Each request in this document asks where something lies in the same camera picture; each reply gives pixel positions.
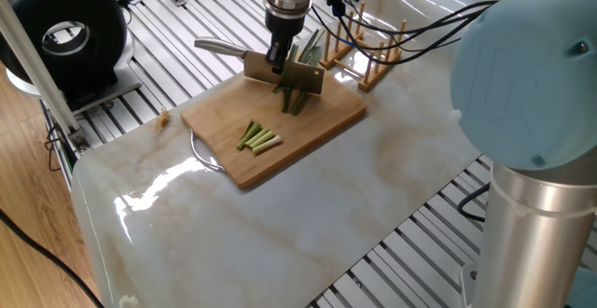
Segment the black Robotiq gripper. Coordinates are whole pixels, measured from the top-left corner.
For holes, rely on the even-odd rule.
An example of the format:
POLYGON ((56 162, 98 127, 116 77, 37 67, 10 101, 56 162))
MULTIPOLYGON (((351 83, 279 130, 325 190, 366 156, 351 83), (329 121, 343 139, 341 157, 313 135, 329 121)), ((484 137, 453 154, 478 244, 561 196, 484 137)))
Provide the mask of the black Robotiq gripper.
POLYGON ((271 32, 271 46, 266 62, 272 72, 282 74, 285 66, 295 59, 297 45, 289 45, 304 26, 311 0, 263 0, 266 8, 266 27, 271 32))

